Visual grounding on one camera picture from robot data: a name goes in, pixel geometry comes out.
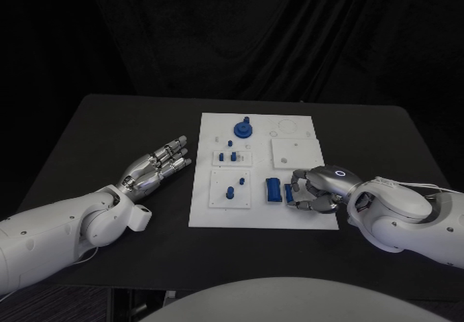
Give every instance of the blue knob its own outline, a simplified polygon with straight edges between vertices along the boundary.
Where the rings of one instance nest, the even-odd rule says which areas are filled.
[[[225,194],[225,196],[228,197],[228,199],[234,198],[234,187],[232,186],[228,187],[228,193]]]
[[[234,127],[234,134],[241,138],[250,138],[254,133],[254,128],[250,125],[250,117],[247,116],[244,122],[240,122]]]

